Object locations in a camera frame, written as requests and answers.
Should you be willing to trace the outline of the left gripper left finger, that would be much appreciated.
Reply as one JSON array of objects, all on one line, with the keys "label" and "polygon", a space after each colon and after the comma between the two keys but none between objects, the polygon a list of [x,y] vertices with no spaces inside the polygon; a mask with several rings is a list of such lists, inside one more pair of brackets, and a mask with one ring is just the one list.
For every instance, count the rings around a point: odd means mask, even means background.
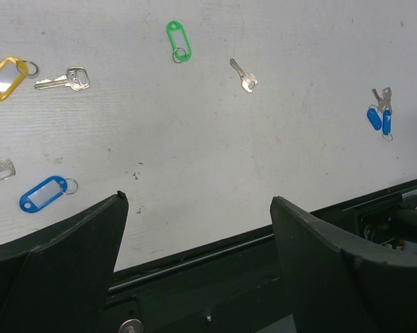
[{"label": "left gripper left finger", "polygon": [[96,332],[128,208],[119,191],[0,245],[0,332]]}]

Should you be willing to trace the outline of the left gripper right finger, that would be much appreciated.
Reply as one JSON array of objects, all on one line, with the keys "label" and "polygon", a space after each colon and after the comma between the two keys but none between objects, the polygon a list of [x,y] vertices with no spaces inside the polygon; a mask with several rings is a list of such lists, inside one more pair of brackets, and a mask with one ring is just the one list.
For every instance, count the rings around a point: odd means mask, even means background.
[{"label": "left gripper right finger", "polygon": [[371,243],[280,196],[270,213],[298,332],[417,332],[417,255]]}]

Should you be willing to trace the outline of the metal keyring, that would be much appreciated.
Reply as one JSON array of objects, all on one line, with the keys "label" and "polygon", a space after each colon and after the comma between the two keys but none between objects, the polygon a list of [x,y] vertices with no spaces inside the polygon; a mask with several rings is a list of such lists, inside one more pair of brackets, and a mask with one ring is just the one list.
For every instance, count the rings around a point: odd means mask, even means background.
[{"label": "metal keyring", "polygon": [[187,51],[183,48],[175,48],[172,53],[173,61],[180,64],[187,61]]}]

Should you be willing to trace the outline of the green key tag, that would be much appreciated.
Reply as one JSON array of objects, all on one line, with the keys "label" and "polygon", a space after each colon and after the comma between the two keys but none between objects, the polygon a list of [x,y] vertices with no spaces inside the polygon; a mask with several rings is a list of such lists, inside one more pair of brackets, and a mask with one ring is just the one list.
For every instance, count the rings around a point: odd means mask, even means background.
[{"label": "green key tag", "polygon": [[170,21],[167,24],[166,32],[171,44],[172,51],[175,48],[183,48],[187,51],[187,61],[192,57],[192,48],[190,47],[184,26],[177,21]]}]

